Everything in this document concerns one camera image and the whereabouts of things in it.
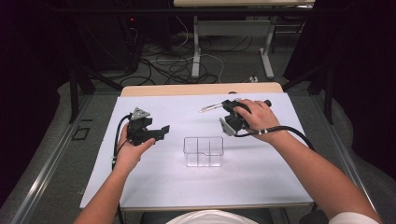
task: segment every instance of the white shirt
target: white shirt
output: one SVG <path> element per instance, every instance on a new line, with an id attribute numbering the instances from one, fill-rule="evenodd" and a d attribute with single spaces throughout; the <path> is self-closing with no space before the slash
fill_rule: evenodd
<path id="1" fill-rule="evenodd" d="M 375 220 L 359 213 L 345 212 L 340 213 L 329 224 L 377 224 Z"/>
<path id="2" fill-rule="evenodd" d="M 190 212 L 176 217 L 167 224 L 258 224 L 246 217 L 220 210 Z M 329 224 L 378 224 L 375 220 L 358 213 L 345 212 L 338 214 Z"/>

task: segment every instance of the hand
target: hand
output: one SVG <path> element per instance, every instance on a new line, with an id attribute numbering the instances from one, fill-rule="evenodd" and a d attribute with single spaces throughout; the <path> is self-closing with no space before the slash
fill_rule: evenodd
<path id="1" fill-rule="evenodd" d="M 148 141 L 142 143 L 139 146 L 132 145 L 127 141 L 128 125 L 129 123 L 125 124 L 122 128 L 120 140 L 117 145 L 119 154 L 117 156 L 116 166 L 114 167 L 115 171 L 123 172 L 126 175 L 131 173 L 131 171 L 140 161 L 142 154 L 155 143 L 155 139 L 150 138 Z"/>
<path id="2" fill-rule="evenodd" d="M 238 102 L 246 105 L 251 112 L 249 113 L 246 109 L 240 106 L 236 106 L 233 109 L 236 113 L 241 115 L 247 121 L 247 123 L 250 126 L 250 129 L 259 131 L 280 125 L 274 112 L 270 109 L 270 107 L 266 103 L 262 101 L 251 101 L 248 99 L 239 100 Z M 274 132 L 274 133 L 255 134 L 254 136 L 264 142 L 270 143 L 275 139 L 278 133 L 283 133 L 283 131 Z"/>

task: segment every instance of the white paper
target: white paper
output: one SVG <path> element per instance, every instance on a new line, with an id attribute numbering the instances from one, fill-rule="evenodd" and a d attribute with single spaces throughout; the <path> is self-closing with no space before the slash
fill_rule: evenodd
<path id="1" fill-rule="evenodd" d="M 251 136 L 236 138 L 223 133 L 219 118 L 229 113 L 222 108 L 198 113 L 204 106 L 234 98 L 270 100 L 280 123 L 303 133 L 286 93 L 119 97 L 80 207 L 87 205 L 110 174 L 117 126 L 136 107 L 151 114 L 149 130 L 170 125 L 170 132 L 145 152 L 131 172 L 121 207 L 161 210 L 311 203 L 297 177 L 270 145 Z M 186 166 L 183 140 L 201 136 L 223 137 L 220 167 Z"/>

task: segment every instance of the forearm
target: forearm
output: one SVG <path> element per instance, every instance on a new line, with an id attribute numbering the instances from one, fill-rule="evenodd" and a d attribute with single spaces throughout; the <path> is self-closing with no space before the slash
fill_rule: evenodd
<path id="1" fill-rule="evenodd" d="M 355 212 L 380 222 L 365 195 L 329 161 L 287 132 L 275 136 L 270 144 L 329 219 L 342 212 Z"/>
<path id="2" fill-rule="evenodd" d="M 75 223 L 112 223 L 128 175 L 113 171 Z"/>

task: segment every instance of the clear plastic container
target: clear plastic container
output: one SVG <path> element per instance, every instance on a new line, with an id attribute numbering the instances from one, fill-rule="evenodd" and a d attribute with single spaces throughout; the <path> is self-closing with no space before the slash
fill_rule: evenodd
<path id="1" fill-rule="evenodd" d="M 222 137 L 186 137 L 184 155 L 187 166 L 221 166 L 223 151 Z"/>

